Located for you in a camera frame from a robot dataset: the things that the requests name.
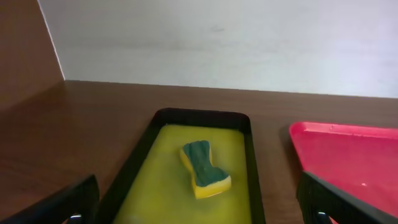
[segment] brown wooden panel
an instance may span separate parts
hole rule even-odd
[[[36,0],[0,0],[0,111],[63,81]]]
[[[398,128],[398,99],[66,81],[0,118],[0,219],[88,174],[103,195],[154,113],[166,107],[250,117],[268,224],[303,222],[291,123]]]

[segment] white wall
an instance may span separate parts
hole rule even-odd
[[[67,80],[398,97],[397,0],[40,0]]]

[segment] table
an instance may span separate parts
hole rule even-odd
[[[268,224],[303,223],[294,121],[398,128],[398,99],[65,81],[0,113],[0,219],[95,174],[104,195],[154,113],[235,111],[251,119]]]

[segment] pink tray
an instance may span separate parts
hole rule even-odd
[[[297,122],[290,136],[304,170],[398,217],[398,129]]]

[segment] green and yellow sponge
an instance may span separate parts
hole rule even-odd
[[[180,157],[191,173],[196,199],[210,197],[231,188],[231,176],[222,169],[213,167],[208,141],[195,141],[184,145],[180,150]]]

